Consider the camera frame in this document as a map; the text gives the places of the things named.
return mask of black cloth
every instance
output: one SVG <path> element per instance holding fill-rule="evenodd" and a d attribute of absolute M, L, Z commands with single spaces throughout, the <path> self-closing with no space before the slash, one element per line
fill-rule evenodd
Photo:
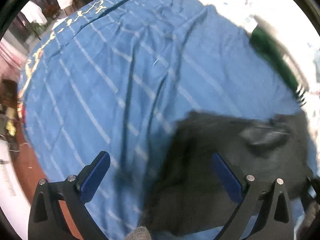
<path fill-rule="evenodd" d="M 312 177 L 307 141 L 302 112 L 276 115 L 270 122 L 191 113 L 179 122 L 161 178 L 145 200 L 141 225 L 176 236 L 225 225 L 237 204 L 213 171 L 213 153 L 257 180 L 282 178 L 290 199 L 298 197 L 306 177 Z"/>

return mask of blue bedsheet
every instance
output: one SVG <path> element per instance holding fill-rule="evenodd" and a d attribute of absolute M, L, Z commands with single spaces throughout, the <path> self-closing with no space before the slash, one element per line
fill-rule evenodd
<path fill-rule="evenodd" d="M 96 0 L 33 50 L 19 89 L 25 136 L 50 181 L 110 153 L 86 205 L 110 240 L 137 226 L 176 121 L 189 111 L 261 120 L 301 111 L 244 30 L 197 0 Z"/>

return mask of blue gripper pad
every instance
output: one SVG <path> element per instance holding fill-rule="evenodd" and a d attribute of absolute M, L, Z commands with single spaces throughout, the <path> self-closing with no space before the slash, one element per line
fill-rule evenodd
<path fill-rule="evenodd" d="M 218 153 L 212 156 L 212 166 L 230 199 L 240 204 L 243 200 L 242 185 Z"/>
<path fill-rule="evenodd" d="M 110 155 L 102 151 L 90 165 L 82 169 L 78 175 L 78 189 L 82 203 L 87 203 L 92 200 L 109 167 Z"/>

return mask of wrinkled blanket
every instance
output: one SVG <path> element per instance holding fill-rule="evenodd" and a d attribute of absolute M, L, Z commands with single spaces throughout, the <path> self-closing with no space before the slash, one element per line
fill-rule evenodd
<path fill-rule="evenodd" d="M 176 121 L 191 110 L 260 120 L 301 111 L 245 31 L 197 0 L 93 1 L 33 50 L 19 93 L 25 137 L 50 181 L 110 153 L 86 206 L 113 240 L 137 226 Z"/>

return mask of red floor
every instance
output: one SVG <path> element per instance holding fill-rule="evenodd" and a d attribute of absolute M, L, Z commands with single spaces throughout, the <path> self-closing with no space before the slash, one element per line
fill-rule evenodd
<path fill-rule="evenodd" d="M 20 145 L 20 153 L 17 159 L 13 162 L 13 166 L 21 187 L 24 190 L 27 199 L 31 203 L 38 181 L 42 178 L 46 178 L 46 176 L 42 171 L 33 150 L 28 144 L 25 144 L 26 141 L 23 137 L 20 123 L 17 125 L 16 139 Z M 60 201 L 60 206 L 71 233 L 74 237 L 82 239 L 76 228 L 76 225 L 73 223 L 65 202 Z"/>

